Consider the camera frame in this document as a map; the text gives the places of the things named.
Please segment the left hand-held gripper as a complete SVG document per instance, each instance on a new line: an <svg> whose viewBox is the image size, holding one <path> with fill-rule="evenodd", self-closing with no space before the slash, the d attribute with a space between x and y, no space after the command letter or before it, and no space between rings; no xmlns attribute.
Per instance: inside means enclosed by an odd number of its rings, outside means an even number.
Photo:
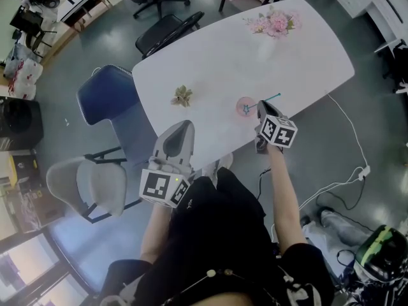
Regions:
<svg viewBox="0 0 408 306"><path fill-rule="evenodd" d="M141 198L177 208L194 176L189 165L194 150L194 137L193 123L183 120L169 127L157 138L148 167L142 170L139 190ZM172 162L158 157L168 157Z"/></svg>

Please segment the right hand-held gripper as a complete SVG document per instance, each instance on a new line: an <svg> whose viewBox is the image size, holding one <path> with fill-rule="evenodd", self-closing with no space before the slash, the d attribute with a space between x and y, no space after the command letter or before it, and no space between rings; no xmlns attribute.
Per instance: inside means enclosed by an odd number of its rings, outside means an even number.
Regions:
<svg viewBox="0 0 408 306"><path fill-rule="evenodd" d="M297 134L298 128L294 122L273 115L281 115L281 112L269 102L260 100L257 104L257 118L262 121L255 128L255 146L259 154L266 153L268 145L280 149L290 148Z"/></svg>

